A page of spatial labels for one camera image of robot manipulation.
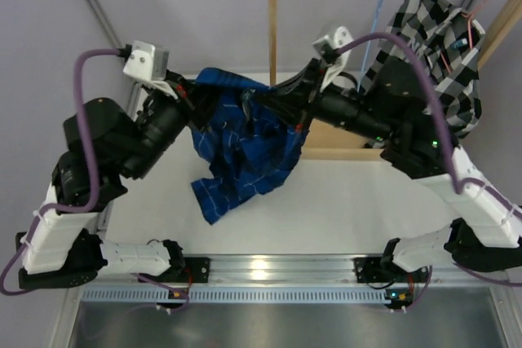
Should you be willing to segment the light blue wire hanger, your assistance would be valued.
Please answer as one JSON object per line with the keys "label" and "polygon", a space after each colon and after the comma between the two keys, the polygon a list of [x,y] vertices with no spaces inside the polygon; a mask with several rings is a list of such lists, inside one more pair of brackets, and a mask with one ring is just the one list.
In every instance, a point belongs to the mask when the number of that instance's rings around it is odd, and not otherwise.
{"label": "light blue wire hanger", "polygon": [[[369,31],[370,33],[375,33],[376,32],[378,19],[379,19],[381,10],[382,10],[383,3],[384,3],[384,0],[378,0],[378,2],[376,4],[375,10],[374,10],[374,16],[373,16],[373,20],[372,20],[372,24],[371,24],[371,29]],[[371,42],[367,41],[367,43],[365,44],[365,52],[364,52],[363,60],[362,60],[362,63],[361,63],[360,79],[359,79],[359,81],[357,82],[357,85],[356,85],[356,91],[357,92],[359,92],[361,90],[362,77],[365,75],[366,65],[367,65],[367,61],[368,61],[368,58],[369,58],[370,47],[371,47]]]}

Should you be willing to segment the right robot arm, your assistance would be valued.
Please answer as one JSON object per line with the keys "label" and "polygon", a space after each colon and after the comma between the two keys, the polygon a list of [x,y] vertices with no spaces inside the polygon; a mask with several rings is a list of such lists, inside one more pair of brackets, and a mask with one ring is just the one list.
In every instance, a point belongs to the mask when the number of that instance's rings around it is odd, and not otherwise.
{"label": "right robot arm", "polygon": [[327,84],[325,67],[312,60],[298,75],[258,93],[256,101],[296,129],[323,121],[385,143],[381,157],[429,188],[457,217],[413,238],[387,242],[379,270],[399,280],[423,267],[453,263],[467,271],[497,272],[521,264],[521,208],[505,198],[472,163],[445,121],[428,114],[422,70],[388,60],[365,94]]}

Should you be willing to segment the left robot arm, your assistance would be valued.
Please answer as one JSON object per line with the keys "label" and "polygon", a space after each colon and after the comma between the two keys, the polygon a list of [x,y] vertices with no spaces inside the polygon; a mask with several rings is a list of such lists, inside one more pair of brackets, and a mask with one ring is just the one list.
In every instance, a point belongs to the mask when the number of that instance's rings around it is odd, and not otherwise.
{"label": "left robot arm", "polygon": [[29,230],[17,236],[22,293],[69,289],[104,276],[141,281],[190,281],[191,262],[175,240],[118,244],[88,231],[88,223],[124,196],[124,179],[142,179],[186,128],[204,130],[220,92],[169,73],[167,95],[148,88],[137,117],[114,100],[81,104],[64,124],[66,152],[52,171],[46,199]]}

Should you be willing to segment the blue plaid shirt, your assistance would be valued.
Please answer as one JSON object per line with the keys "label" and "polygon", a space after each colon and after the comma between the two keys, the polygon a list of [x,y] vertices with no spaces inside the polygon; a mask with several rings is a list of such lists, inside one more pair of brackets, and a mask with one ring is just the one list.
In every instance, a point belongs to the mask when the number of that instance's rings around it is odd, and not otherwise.
{"label": "blue plaid shirt", "polygon": [[212,174],[191,183],[203,218],[217,223],[225,214],[257,195],[284,184],[297,165],[308,132],[287,125],[255,102],[269,86],[222,70],[204,68],[195,79],[222,88],[207,131],[192,132],[192,144]]}

